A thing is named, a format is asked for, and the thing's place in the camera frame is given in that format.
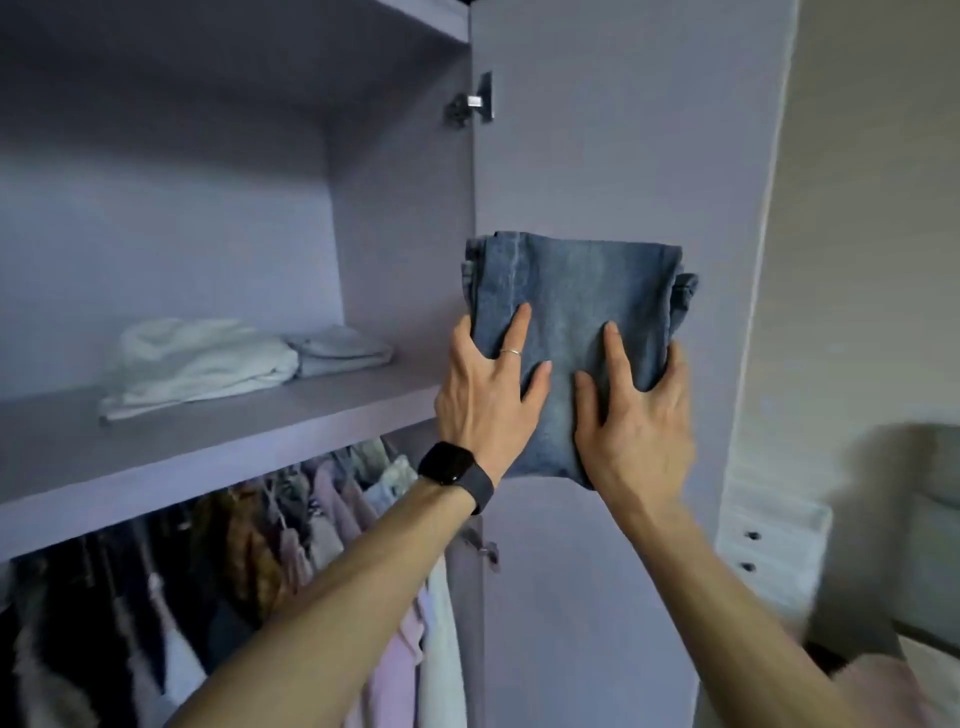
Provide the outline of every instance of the hanger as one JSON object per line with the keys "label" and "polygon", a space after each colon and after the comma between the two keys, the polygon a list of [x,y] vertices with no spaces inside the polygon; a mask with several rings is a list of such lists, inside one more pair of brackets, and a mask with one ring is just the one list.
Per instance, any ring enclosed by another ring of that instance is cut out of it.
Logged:
{"label": "hanger", "polygon": [[131,530],[133,532],[133,540],[136,543],[136,550],[140,554],[140,560],[143,562],[143,569],[147,572],[147,579],[153,578],[153,574],[157,573],[156,563],[154,562],[154,554],[150,549],[150,536],[147,531],[147,524],[144,522],[142,516],[130,521]]}
{"label": "hanger", "polygon": [[107,576],[107,589],[110,594],[110,600],[117,598],[116,581],[113,579],[113,566],[110,564],[110,554],[107,550],[107,544],[104,541],[104,532],[97,531],[97,545],[100,547],[100,558],[104,563],[104,574]]}
{"label": "hanger", "polygon": [[268,516],[272,518],[273,515],[276,514],[280,521],[280,527],[284,531],[287,530],[287,520],[283,518],[283,509],[280,508],[280,504],[276,502],[276,495],[274,494],[274,491],[267,486],[267,483],[263,480],[263,478],[260,478],[257,484],[260,487],[260,490],[267,496],[267,504],[271,509],[268,511]]}
{"label": "hanger", "polygon": [[83,580],[88,589],[97,586],[97,575],[93,571],[93,560],[90,558],[90,551],[86,546],[86,535],[80,537],[80,555],[84,562]]}

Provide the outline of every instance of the metal hinge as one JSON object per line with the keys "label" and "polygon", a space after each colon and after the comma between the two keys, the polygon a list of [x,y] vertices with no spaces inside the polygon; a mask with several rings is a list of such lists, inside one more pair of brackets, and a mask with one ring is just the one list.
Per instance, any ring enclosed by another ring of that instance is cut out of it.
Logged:
{"label": "metal hinge", "polygon": [[500,573],[500,549],[493,541],[484,541],[476,529],[467,526],[460,532],[460,538],[476,549],[476,552],[487,560],[493,573]]}
{"label": "metal hinge", "polygon": [[463,129],[475,112],[484,124],[493,121],[493,73],[491,71],[480,76],[476,95],[458,93],[453,97],[453,101],[444,107],[444,119],[450,126]]}

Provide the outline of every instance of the blue denim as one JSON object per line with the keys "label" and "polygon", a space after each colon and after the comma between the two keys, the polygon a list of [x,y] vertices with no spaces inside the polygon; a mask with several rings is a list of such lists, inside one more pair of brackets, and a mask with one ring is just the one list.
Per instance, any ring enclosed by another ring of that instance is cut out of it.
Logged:
{"label": "blue denim", "polygon": [[523,390],[540,362],[553,362],[540,425],[508,475],[568,477],[592,489],[573,444],[573,373],[593,375],[606,417],[610,382],[601,333],[614,321],[636,388],[646,392],[657,383],[670,337],[697,289],[682,257],[683,250],[670,245],[556,240],[529,232],[498,232],[467,243],[464,295],[477,348],[499,356],[517,307],[527,302],[533,318],[523,347]]}

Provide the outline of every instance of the watch face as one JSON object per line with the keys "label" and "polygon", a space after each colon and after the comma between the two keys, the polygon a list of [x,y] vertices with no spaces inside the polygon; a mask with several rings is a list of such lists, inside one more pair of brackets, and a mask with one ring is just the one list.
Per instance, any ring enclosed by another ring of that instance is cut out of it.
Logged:
{"label": "watch face", "polygon": [[437,443],[420,461],[420,474],[442,485],[455,483],[473,465],[473,453],[450,443]]}

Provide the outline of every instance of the lavender wardrobe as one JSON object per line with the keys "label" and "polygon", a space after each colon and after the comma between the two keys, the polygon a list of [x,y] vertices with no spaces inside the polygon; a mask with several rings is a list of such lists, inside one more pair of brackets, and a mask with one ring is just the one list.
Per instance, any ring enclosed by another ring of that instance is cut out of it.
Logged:
{"label": "lavender wardrobe", "polygon": [[[795,0],[7,0],[0,559],[433,415],[477,232],[681,244],[712,533]],[[444,107],[492,72],[494,119]],[[129,323],[347,323],[396,363],[101,426]],[[429,435],[421,429],[421,439]],[[684,726],[696,677],[598,499],[508,482],[490,728]]]}

